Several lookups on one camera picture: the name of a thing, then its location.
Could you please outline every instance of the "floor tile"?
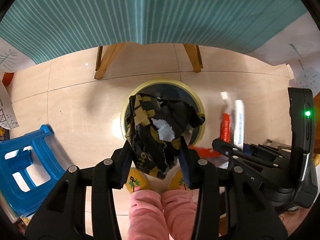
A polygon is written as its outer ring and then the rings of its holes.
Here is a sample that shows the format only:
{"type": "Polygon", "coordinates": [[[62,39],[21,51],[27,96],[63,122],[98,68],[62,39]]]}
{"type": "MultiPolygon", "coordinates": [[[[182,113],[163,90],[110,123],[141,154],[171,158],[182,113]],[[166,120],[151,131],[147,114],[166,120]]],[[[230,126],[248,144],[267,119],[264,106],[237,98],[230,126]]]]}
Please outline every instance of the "floor tile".
{"type": "MultiPolygon", "coordinates": [[[[91,212],[91,194],[92,188],[87,187],[85,198],[85,211],[91,212]]],[[[126,187],[122,189],[113,189],[113,199],[117,215],[128,215],[130,209],[130,193],[126,187]]]]}
{"type": "Polygon", "coordinates": [[[48,92],[48,119],[61,148],[81,169],[95,166],[121,148],[119,126],[124,101],[153,78],[180,80],[179,73],[101,80],[48,92]]]}
{"type": "Polygon", "coordinates": [[[128,229],[130,226],[129,216],[117,216],[118,226],[122,240],[128,239],[128,229]]]}
{"type": "Polygon", "coordinates": [[[48,123],[47,93],[42,93],[12,104],[19,127],[10,130],[10,138],[38,130],[42,124],[48,123]]]}
{"type": "MultiPolygon", "coordinates": [[[[183,44],[175,44],[174,47],[180,71],[193,71],[183,44]]],[[[289,76],[285,64],[271,66],[256,58],[226,49],[207,46],[199,46],[199,49],[203,63],[202,71],[231,71],[289,76]]]]}
{"type": "MultiPolygon", "coordinates": [[[[127,240],[128,236],[128,229],[129,229],[129,216],[117,216],[118,226],[121,234],[122,240],[127,240]]],[[[85,231],[88,235],[93,236],[93,230],[92,230],[92,217],[91,212],[85,213],[85,231]]]]}
{"type": "Polygon", "coordinates": [[[85,222],[85,232],[86,234],[93,236],[93,231],[92,231],[92,216],[91,212],[85,212],[84,213],[84,222],[85,222]]]}
{"type": "Polygon", "coordinates": [[[39,160],[35,161],[35,156],[32,156],[32,159],[34,160],[34,164],[27,167],[28,174],[34,184],[38,187],[41,184],[44,184],[45,182],[50,180],[50,175],[47,173],[45,168],[41,165],[39,160]]]}
{"type": "Polygon", "coordinates": [[[11,101],[47,92],[51,62],[52,60],[16,72],[8,87],[11,101]]]}
{"type": "Polygon", "coordinates": [[[271,114],[271,140],[291,145],[292,131],[289,115],[289,79],[287,77],[269,76],[265,79],[268,86],[268,98],[271,114]]]}
{"type": "Polygon", "coordinates": [[[271,136],[270,108],[267,84],[264,75],[237,72],[184,72],[183,83],[191,87],[199,96],[206,113],[205,132],[198,143],[211,147],[212,140],[219,137],[220,117],[224,107],[220,92],[235,92],[244,101],[245,143],[263,143],[271,136]]]}
{"type": "Polygon", "coordinates": [[[98,48],[86,49],[52,60],[49,91],[94,81],[98,48]]]}
{"type": "Polygon", "coordinates": [[[127,43],[108,68],[103,79],[179,72],[173,44],[127,43]]]}
{"type": "Polygon", "coordinates": [[[61,167],[66,171],[70,166],[73,166],[74,163],[71,161],[68,154],[65,152],[61,143],[57,139],[57,135],[53,134],[49,136],[48,139],[49,142],[47,143],[50,145],[50,148],[61,167]]]}
{"type": "Polygon", "coordinates": [[[193,189],[191,192],[192,192],[192,201],[193,201],[193,203],[198,204],[199,189],[193,189]]]}

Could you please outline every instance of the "person's leg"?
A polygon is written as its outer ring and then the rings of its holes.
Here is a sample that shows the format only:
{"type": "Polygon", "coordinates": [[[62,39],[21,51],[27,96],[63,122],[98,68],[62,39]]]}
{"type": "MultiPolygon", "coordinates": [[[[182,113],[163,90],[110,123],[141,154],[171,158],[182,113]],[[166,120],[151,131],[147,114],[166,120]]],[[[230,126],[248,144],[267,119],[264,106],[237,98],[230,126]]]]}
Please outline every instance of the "person's leg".
{"type": "Polygon", "coordinates": [[[168,191],[161,195],[164,217],[169,233],[174,240],[189,240],[196,217],[196,204],[192,193],[186,190],[181,170],[178,170],[169,183],[168,191]]]}
{"type": "Polygon", "coordinates": [[[126,183],[131,194],[128,240],[168,240],[169,231],[162,212],[160,195],[149,190],[142,173],[131,169],[126,183]]]}

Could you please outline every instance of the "wooden table leg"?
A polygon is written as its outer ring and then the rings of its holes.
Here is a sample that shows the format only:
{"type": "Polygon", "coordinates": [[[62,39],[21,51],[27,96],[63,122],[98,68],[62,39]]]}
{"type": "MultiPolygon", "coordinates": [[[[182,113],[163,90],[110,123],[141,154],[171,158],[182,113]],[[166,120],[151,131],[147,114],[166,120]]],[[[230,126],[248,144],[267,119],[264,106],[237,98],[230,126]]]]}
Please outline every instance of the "wooden table leg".
{"type": "Polygon", "coordinates": [[[97,62],[96,62],[96,71],[100,68],[101,65],[101,57],[102,57],[103,46],[98,48],[97,62]]]}
{"type": "Polygon", "coordinates": [[[103,78],[103,75],[105,74],[105,72],[107,71],[108,67],[111,65],[113,60],[116,58],[116,56],[122,49],[123,45],[124,43],[117,43],[117,44],[109,45],[107,47],[107,51],[105,52],[105,54],[101,59],[100,67],[98,67],[97,69],[97,66],[96,66],[97,71],[94,75],[95,79],[99,80],[103,78]]]}
{"type": "Polygon", "coordinates": [[[183,46],[186,49],[188,57],[191,61],[193,71],[197,73],[201,72],[203,66],[199,46],[191,44],[183,44],[183,46]]]}

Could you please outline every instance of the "screw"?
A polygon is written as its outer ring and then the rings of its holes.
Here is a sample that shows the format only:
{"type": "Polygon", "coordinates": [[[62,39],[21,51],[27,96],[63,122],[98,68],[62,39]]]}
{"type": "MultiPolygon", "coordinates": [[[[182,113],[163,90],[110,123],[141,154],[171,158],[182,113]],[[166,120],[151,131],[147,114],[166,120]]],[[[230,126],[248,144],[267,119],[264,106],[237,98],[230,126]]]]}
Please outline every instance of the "screw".
{"type": "Polygon", "coordinates": [[[103,161],[103,164],[104,165],[111,165],[113,163],[113,161],[111,160],[111,159],[105,159],[104,161],[103,161]]]}
{"type": "Polygon", "coordinates": [[[200,159],[199,161],[198,161],[198,163],[199,163],[199,165],[207,165],[207,160],[205,160],[205,159],[200,159]]]}
{"type": "Polygon", "coordinates": [[[69,167],[68,171],[71,172],[71,173],[73,173],[73,172],[75,172],[77,169],[78,169],[77,166],[71,166],[71,167],[69,167]]]}
{"type": "Polygon", "coordinates": [[[243,169],[242,169],[240,166],[234,167],[233,170],[234,170],[236,173],[241,173],[241,172],[243,171],[243,169]]]}

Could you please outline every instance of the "blue plastic stool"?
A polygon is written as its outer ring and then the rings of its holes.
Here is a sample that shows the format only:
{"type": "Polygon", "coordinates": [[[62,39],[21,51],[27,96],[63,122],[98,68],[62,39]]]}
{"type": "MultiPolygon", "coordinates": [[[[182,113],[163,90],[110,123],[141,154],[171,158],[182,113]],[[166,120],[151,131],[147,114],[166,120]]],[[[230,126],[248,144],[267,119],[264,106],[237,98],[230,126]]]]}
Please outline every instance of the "blue plastic stool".
{"type": "Polygon", "coordinates": [[[53,131],[50,126],[42,125],[37,131],[0,143],[0,191],[17,216],[25,217],[33,214],[65,172],[44,141],[46,136],[52,134],[53,131]],[[50,176],[49,181],[38,187],[33,183],[27,172],[27,167],[33,163],[31,151],[23,150],[27,146],[33,148],[42,166],[50,176]],[[15,150],[18,150],[15,157],[7,160],[4,158],[7,153],[15,150]],[[12,176],[16,172],[21,174],[30,188],[28,192],[22,191],[18,186],[12,176]]]}

